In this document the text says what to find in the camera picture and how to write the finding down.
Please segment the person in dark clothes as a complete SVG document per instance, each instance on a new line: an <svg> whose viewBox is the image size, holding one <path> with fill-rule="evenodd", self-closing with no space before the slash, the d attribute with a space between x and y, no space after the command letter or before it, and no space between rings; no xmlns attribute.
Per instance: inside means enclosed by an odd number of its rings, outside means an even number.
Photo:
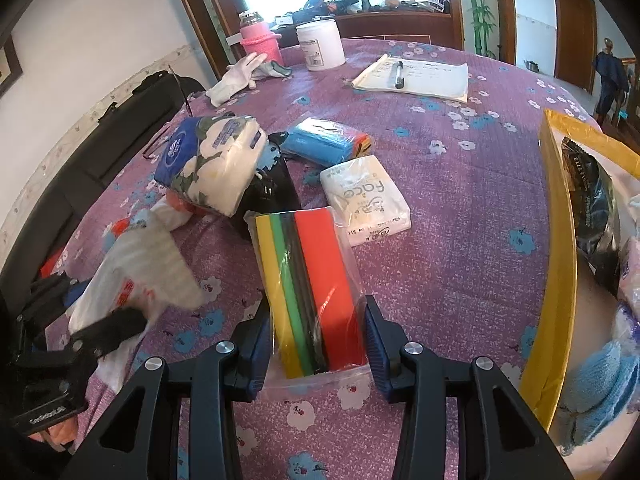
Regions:
<svg viewBox="0 0 640 480"><path fill-rule="evenodd" d="M596 55L592 67L600 76L600 96L594 109L594 118L602 126L613 102L629 90L628 76L622 61L613 54L613 41L605 37L603 49Z"/></svg>

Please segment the colourful sponge pack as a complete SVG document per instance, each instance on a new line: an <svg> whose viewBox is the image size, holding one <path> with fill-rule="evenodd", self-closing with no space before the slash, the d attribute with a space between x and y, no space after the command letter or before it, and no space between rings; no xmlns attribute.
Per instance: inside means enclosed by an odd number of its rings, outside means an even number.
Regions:
<svg viewBox="0 0 640 480"><path fill-rule="evenodd" d="M298 400L367 374L366 300L340 216L319 207L244 220L271 322L263 396Z"/></svg>

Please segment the blue towel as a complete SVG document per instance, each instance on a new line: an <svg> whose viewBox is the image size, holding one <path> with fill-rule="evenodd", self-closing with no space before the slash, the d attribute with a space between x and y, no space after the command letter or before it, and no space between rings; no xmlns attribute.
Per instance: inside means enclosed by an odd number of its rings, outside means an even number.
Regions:
<svg viewBox="0 0 640 480"><path fill-rule="evenodd" d="M629 405L639 385L639 356L609 341L565 377L556 416L563 455L591 442Z"/></svg>

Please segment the pink tissue pack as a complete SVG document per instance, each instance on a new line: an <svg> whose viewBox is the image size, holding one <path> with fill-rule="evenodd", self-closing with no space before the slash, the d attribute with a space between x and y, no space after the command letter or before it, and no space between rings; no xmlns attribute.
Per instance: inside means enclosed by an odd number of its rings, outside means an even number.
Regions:
<svg viewBox="0 0 640 480"><path fill-rule="evenodd" d="M618 298L624 300L640 318L640 240L629 237L620 253L620 284Z"/></svg>

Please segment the white plastic bag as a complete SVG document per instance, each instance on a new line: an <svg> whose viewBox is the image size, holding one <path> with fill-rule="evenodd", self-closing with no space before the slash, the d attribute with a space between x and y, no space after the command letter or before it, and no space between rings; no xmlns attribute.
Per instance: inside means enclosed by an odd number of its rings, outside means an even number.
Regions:
<svg viewBox="0 0 640 480"><path fill-rule="evenodd" d="M191 217L164 203L138 211L72 305L68 331L77 335L126 306L142 311L145 332L169 306L198 310L204 292L171 235Z"/></svg>

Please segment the black pen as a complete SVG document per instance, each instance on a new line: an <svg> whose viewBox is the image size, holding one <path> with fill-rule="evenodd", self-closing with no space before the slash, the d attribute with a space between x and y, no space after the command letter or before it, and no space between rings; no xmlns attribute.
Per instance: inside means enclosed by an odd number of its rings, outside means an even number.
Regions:
<svg viewBox="0 0 640 480"><path fill-rule="evenodd" d="M398 61L395 68L395 88L403 89L405 88L405 79L404 79L404 63Z"/></svg>

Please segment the blue white tissue pack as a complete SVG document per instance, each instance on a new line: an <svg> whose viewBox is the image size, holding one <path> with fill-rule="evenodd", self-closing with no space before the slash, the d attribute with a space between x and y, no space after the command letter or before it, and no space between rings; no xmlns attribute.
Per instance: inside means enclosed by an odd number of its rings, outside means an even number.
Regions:
<svg viewBox="0 0 640 480"><path fill-rule="evenodd" d="M266 144L252 116L189 117L169 137L154 180L192 205L230 218Z"/></svg>

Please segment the yellow cardboard box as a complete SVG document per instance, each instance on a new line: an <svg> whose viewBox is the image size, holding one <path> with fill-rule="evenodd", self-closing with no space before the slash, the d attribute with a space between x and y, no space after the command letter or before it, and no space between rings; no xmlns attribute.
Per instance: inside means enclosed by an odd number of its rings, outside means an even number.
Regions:
<svg viewBox="0 0 640 480"><path fill-rule="evenodd" d="M639 319L624 300L594 278L575 240L561 143L568 136L610 176L620 215L620 253L639 238L639 156L626 145L567 114L546 110L538 144L546 170L549 265L537 333L520 393L576 479L635 479L639 475L639 385L629 405L591 442L563 455L556 410L566 375L609 341L639 355Z"/></svg>

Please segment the black foil bag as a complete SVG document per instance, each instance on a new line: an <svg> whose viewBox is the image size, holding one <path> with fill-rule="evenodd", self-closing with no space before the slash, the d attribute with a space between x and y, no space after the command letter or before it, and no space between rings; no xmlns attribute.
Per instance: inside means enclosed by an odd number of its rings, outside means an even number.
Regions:
<svg viewBox="0 0 640 480"><path fill-rule="evenodd" d="M596 282L616 295L620 282L620 215L612 180L597 159L566 136L562 159L575 240Z"/></svg>

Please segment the blue sponge pack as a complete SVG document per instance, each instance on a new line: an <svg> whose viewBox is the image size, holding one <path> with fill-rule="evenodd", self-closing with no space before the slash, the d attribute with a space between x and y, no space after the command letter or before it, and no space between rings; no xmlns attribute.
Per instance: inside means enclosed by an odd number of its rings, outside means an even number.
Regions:
<svg viewBox="0 0 640 480"><path fill-rule="evenodd" d="M286 130L281 151L328 168L367 156L372 150L371 137L339 122L307 117Z"/></svg>

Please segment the white plastic jar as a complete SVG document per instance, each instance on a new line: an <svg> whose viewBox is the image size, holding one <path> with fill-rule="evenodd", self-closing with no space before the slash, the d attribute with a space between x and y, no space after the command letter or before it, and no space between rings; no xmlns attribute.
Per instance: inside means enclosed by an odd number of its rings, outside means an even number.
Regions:
<svg viewBox="0 0 640 480"><path fill-rule="evenodd" d="M296 36L305 64L311 72L332 70L346 62L336 21L320 20L298 25Z"/></svg>

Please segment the framed wall picture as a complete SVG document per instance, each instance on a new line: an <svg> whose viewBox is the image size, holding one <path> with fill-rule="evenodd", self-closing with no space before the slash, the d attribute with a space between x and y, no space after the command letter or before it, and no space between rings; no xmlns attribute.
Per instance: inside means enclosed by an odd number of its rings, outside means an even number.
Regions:
<svg viewBox="0 0 640 480"><path fill-rule="evenodd" d="M0 50L0 96L3 96L15 84L22 73L13 38L9 36Z"/></svg>

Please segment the purple floral tablecloth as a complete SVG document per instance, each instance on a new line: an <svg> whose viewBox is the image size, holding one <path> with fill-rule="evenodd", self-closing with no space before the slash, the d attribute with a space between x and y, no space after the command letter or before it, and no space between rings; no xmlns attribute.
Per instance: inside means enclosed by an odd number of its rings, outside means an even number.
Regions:
<svg viewBox="0 0 640 480"><path fill-rule="evenodd" d="M525 70L444 47L345 40L346 63L311 73L298 47L293 73L259 81L221 108L253 115L267 132L305 117L369 133L372 153L407 201L411 229L354 249L364 290L411 338L450 359L491 356L518 388L533 347L548 269L547 183L538 148L544 108L595 126L574 96ZM383 53L469 66L469 101L364 92L346 86ZM162 152L136 157L82 219L55 270L85 280L103 259L112 223L151 207ZM168 308L131 356L197 356L254 314L262 288L253 247L226 218L193 217L173 232L209 303ZM390 479L402 405L387 404L367 373L303 399L236 404L245 479Z"/></svg>

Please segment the pink water bottle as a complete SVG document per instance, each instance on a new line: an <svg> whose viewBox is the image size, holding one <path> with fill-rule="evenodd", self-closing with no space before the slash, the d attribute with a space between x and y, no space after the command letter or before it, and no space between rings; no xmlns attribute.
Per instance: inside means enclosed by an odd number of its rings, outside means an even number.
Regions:
<svg viewBox="0 0 640 480"><path fill-rule="evenodd" d="M265 53L268 61L282 65L282 55L279 46L281 35L273 32L268 23L255 11L244 11L239 14L240 45L246 54Z"/></svg>

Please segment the black sofa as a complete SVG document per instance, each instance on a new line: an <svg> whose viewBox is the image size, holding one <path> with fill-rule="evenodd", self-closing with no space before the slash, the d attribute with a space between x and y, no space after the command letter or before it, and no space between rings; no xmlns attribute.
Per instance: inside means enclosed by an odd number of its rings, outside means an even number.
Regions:
<svg viewBox="0 0 640 480"><path fill-rule="evenodd" d="M193 78L161 70L143 79L124 102L107 107L17 231L1 269L1 297L12 315L24 308L41 267L66 245L116 174L175 116L188 96L203 90Z"/></svg>

